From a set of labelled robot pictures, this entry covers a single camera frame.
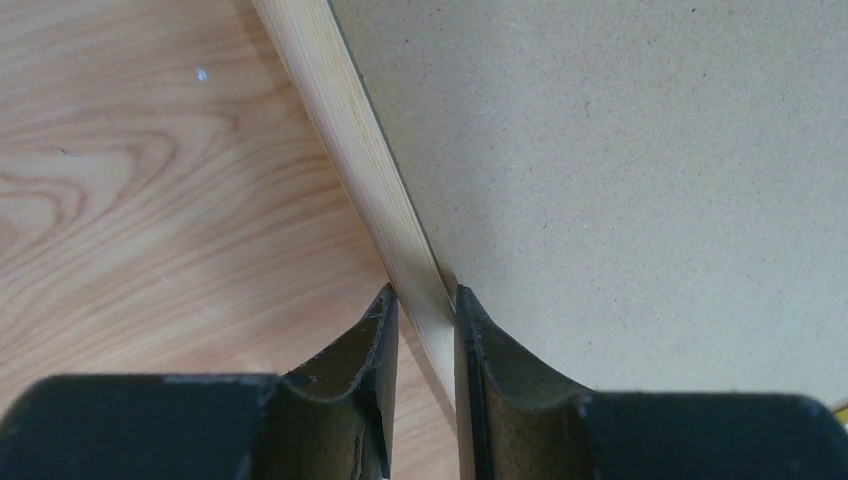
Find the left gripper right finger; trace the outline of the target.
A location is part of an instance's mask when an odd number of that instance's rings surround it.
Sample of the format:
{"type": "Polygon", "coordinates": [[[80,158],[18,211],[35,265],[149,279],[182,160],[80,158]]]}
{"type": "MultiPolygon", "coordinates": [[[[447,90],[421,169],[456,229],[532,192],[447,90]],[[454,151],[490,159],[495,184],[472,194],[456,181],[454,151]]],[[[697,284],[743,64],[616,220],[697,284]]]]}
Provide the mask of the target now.
{"type": "Polygon", "coordinates": [[[847,433],[803,395],[602,392],[455,300],[464,479],[843,479],[847,433]]]}

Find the brown cardboard backing board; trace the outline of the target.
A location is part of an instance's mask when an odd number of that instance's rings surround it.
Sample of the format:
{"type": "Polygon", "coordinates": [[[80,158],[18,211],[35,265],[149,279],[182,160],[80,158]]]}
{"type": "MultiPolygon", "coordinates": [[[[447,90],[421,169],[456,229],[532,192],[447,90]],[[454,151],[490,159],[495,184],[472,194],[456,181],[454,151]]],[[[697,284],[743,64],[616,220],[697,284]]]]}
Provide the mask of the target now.
{"type": "Polygon", "coordinates": [[[847,398],[843,1],[338,1],[446,279],[598,390],[847,398]]]}

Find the yellow wooden picture frame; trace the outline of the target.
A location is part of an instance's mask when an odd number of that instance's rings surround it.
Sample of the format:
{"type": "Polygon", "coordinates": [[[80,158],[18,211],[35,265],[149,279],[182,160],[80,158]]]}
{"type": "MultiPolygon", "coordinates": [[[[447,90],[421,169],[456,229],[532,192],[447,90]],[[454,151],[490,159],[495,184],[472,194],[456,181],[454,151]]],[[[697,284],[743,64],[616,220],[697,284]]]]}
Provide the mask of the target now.
{"type": "Polygon", "coordinates": [[[255,8],[454,409],[451,297],[334,8],[329,1],[255,8]]]}

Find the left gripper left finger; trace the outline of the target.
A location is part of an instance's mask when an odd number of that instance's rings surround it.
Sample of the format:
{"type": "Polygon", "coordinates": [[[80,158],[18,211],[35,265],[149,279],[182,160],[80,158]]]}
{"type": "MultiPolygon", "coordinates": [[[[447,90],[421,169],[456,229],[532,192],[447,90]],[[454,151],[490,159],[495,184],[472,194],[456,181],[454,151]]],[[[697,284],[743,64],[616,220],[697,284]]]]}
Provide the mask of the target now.
{"type": "Polygon", "coordinates": [[[1,419],[5,479],[387,479],[398,299],[285,374],[67,374],[1,419]]]}

